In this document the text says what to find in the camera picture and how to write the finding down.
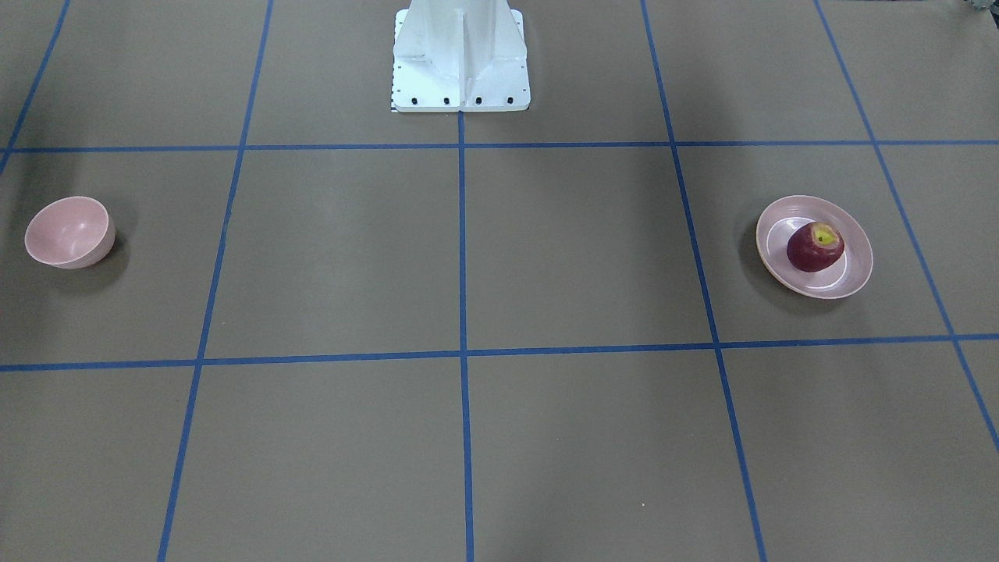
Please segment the red apple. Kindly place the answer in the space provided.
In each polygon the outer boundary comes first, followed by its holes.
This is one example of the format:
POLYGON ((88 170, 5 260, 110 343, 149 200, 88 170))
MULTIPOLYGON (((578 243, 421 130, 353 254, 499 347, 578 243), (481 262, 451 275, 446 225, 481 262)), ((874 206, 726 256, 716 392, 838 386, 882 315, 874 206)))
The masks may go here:
POLYGON ((839 230, 827 222, 810 222, 793 233, 786 245, 789 263, 803 272, 819 272, 834 265, 845 252, 839 230))

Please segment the pink bowl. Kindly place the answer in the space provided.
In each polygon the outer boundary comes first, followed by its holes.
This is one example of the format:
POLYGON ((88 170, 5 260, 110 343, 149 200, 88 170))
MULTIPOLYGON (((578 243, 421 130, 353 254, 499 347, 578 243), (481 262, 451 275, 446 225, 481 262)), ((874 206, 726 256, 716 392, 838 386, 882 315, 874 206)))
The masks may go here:
POLYGON ((100 262, 111 252, 116 238, 116 225, 103 203, 92 197, 72 196, 43 207, 29 221, 23 242, 35 261, 73 270, 100 262))

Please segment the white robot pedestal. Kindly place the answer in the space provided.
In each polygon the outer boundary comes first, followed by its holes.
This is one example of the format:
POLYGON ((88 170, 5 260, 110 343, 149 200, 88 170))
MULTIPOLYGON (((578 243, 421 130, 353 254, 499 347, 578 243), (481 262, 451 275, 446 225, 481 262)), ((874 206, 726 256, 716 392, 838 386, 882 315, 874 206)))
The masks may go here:
POLYGON ((521 112, 531 106, 524 15, 507 1, 413 1, 395 14, 390 108, 521 112))

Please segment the pink plate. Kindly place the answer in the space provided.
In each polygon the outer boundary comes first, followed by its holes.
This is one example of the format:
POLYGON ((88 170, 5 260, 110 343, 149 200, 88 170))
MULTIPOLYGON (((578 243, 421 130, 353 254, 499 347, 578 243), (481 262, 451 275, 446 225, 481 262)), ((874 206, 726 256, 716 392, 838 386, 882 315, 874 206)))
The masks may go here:
POLYGON ((863 228, 849 213, 819 197, 791 195, 768 205, 755 228, 757 251, 765 268, 786 288, 806 297, 836 300, 857 293, 873 269, 873 251, 863 228), (823 222, 844 240, 844 252, 831 266, 817 272, 794 267, 788 242, 801 228, 823 222))

